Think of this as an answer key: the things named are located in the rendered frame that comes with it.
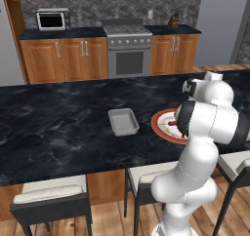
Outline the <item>grey fridge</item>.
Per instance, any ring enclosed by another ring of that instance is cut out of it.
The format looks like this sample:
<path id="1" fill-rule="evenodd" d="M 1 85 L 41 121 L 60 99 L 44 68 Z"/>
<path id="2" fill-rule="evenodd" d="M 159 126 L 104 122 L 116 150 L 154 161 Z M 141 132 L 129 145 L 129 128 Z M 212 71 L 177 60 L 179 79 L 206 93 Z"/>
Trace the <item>grey fridge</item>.
<path id="1" fill-rule="evenodd" d="M 0 87 L 23 85 L 21 63 L 18 56 L 7 7 L 0 0 Z"/>

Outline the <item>wooden island base panel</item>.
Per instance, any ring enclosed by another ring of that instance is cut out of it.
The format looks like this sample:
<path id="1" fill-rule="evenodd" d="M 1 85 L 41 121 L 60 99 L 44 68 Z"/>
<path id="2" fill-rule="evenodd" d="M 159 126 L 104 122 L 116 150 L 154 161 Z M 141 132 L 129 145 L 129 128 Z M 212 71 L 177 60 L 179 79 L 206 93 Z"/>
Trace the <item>wooden island base panel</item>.
<path id="1" fill-rule="evenodd" d="M 125 170 L 88 174 L 90 203 L 99 205 L 124 199 Z M 14 197 L 22 192 L 22 185 L 0 187 L 0 221 L 13 219 L 10 205 Z"/>

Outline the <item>black stool with cream cushion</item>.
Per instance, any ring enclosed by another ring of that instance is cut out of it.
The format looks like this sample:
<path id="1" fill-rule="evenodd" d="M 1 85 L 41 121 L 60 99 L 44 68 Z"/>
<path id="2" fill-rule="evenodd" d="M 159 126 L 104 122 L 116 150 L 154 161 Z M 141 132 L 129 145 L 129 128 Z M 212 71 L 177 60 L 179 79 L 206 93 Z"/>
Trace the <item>black stool with cream cushion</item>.
<path id="1" fill-rule="evenodd" d="M 150 190 L 153 179 L 176 165 L 177 161 L 125 169 L 124 216 L 127 216 L 128 193 L 132 192 L 135 200 L 133 236 L 138 236 L 140 206 L 156 202 Z"/>
<path id="2" fill-rule="evenodd" d="M 25 236 L 32 236 L 30 226 L 84 216 L 88 236 L 92 236 L 92 212 L 86 175 L 61 177 L 25 183 L 16 195 L 10 212 L 21 225 Z"/>
<path id="3" fill-rule="evenodd" d="M 250 186 L 250 150 L 221 154 L 218 168 L 229 183 L 212 236 L 217 236 L 236 188 Z"/>

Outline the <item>silver toaster oven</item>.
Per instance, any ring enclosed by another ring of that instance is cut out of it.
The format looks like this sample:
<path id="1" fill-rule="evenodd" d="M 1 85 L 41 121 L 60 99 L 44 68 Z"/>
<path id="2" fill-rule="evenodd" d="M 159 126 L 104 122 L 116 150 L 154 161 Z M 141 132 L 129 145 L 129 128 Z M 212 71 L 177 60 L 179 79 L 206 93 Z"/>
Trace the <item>silver toaster oven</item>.
<path id="1" fill-rule="evenodd" d="M 70 29 L 68 8 L 44 8 L 36 12 L 40 31 L 62 31 Z"/>

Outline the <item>narrow wooden base cupboards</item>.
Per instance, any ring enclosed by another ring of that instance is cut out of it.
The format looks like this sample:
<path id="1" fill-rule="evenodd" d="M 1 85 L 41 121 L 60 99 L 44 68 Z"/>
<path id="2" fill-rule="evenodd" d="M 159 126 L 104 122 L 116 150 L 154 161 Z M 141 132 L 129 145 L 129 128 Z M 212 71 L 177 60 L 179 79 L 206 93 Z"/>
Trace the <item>narrow wooden base cupboards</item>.
<path id="1" fill-rule="evenodd" d="M 193 72 L 198 34 L 154 35 L 150 58 L 151 75 Z"/>

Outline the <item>wooden knife block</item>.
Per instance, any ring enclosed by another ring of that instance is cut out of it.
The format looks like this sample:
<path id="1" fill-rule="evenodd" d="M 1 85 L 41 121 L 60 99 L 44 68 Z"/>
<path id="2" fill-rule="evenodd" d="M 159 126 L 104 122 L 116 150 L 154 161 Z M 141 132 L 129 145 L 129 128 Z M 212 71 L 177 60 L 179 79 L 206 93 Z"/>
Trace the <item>wooden knife block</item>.
<path id="1" fill-rule="evenodd" d="M 180 17 L 180 14 L 179 13 L 175 13 L 172 17 L 170 17 L 168 25 L 170 27 L 173 27 L 173 28 L 178 27 L 179 26 L 179 17 Z"/>

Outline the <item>grey tupperware container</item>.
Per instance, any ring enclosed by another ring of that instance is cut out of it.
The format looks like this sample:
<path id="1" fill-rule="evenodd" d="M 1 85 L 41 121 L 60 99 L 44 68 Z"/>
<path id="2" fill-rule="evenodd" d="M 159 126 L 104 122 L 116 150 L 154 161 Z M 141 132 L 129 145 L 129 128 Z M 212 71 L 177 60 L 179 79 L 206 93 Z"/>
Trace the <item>grey tupperware container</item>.
<path id="1" fill-rule="evenodd" d="M 140 128 L 131 108 L 111 109 L 108 117 L 111 128 L 117 137 L 135 135 Z"/>

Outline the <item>large red-rimmed plate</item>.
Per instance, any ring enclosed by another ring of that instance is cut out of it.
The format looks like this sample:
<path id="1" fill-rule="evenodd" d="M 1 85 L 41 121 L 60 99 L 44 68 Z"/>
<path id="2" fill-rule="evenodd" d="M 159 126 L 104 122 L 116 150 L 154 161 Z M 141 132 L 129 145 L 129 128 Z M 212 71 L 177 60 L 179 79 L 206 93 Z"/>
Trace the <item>large red-rimmed plate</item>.
<path id="1" fill-rule="evenodd" d="M 187 144 L 188 138 L 183 136 L 176 126 L 169 126 L 169 121 L 174 121 L 176 108 L 164 109 L 155 113 L 151 118 L 151 127 L 157 135 L 176 144 Z"/>

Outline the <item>wide wooden base cupboards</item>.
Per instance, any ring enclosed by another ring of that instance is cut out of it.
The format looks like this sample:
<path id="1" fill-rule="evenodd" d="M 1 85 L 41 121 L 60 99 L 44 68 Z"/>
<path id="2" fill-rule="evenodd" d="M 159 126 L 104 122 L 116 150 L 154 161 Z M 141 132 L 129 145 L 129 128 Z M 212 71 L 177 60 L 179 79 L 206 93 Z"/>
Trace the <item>wide wooden base cupboards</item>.
<path id="1" fill-rule="evenodd" d="M 105 37 L 21 40 L 30 84 L 107 78 Z"/>

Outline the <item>stainless steel stove with oven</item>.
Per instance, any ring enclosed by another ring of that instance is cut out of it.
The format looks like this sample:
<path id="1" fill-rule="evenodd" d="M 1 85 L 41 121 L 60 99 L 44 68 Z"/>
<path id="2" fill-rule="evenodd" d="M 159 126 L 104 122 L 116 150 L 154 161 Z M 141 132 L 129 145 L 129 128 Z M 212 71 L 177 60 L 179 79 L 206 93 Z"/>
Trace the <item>stainless steel stove with oven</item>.
<path id="1" fill-rule="evenodd" d="M 107 37 L 109 79 L 148 76 L 152 33 L 142 19 L 102 20 Z"/>

